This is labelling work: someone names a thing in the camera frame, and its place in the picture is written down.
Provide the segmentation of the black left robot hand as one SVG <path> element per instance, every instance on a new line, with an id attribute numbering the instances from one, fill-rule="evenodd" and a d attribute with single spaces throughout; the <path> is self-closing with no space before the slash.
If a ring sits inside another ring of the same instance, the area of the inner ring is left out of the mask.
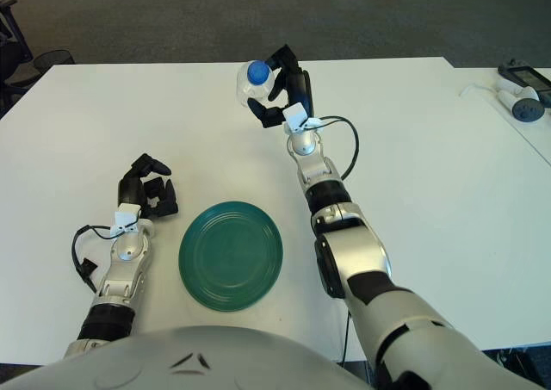
<path id="1" fill-rule="evenodd" d="M 178 213 L 176 191 L 170 179 L 170 168 L 144 153 L 135 160 L 130 170 L 119 181 L 118 205 L 140 207 L 140 218 L 161 218 Z"/>

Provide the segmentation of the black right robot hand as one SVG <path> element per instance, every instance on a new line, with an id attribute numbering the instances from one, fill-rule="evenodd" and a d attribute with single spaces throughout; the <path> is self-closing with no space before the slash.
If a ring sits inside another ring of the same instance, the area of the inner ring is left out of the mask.
<path id="1" fill-rule="evenodd" d="M 285 108 L 300 103 L 305 109 L 306 115 L 314 117 L 309 74 L 299 66 L 299 61 L 291 48 L 288 45 L 282 46 L 265 63 L 272 71 L 279 71 L 275 77 L 275 84 L 268 94 L 268 101 L 273 102 L 285 90 L 288 95 L 288 104 Z M 247 105 L 264 128 L 280 126 L 285 121 L 283 108 L 266 108 L 253 98 L 247 99 Z"/>

